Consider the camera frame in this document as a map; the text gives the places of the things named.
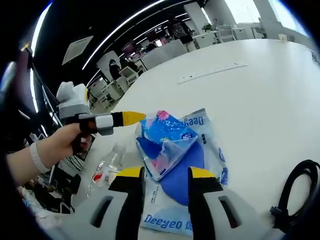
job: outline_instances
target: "window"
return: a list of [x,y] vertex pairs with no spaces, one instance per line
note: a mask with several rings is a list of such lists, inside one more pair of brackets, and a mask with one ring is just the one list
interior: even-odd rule
[[260,14],[253,0],[225,0],[225,2],[237,24],[260,22]]
[[291,12],[279,0],[269,0],[271,7],[275,13],[276,18],[287,29],[294,30],[300,34],[307,36],[306,31],[298,22],[298,20],[291,14]]

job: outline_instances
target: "blue tissue package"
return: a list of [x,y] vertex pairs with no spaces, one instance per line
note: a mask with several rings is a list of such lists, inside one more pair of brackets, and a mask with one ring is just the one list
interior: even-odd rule
[[156,181],[163,178],[197,141],[198,135],[166,111],[140,121],[136,145]]

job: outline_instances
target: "floor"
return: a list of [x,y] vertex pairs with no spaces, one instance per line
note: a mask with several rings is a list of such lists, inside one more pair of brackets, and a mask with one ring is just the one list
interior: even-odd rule
[[112,102],[111,105],[108,108],[104,108],[99,102],[96,102],[94,104],[94,108],[91,108],[90,111],[93,114],[102,114],[102,113],[106,113],[106,112],[111,112],[116,107],[116,105],[118,104],[120,99]]

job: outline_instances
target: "human hand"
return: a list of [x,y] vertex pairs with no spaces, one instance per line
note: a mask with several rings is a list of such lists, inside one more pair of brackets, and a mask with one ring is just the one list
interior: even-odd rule
[[[79,123],[59,128],[53,135],[36,143],[38,155],[46,168],[51,168],[60,160],[73,155],[72,141],[81,133]],[[91,136],[81,138],[80,146],[88,149]]]

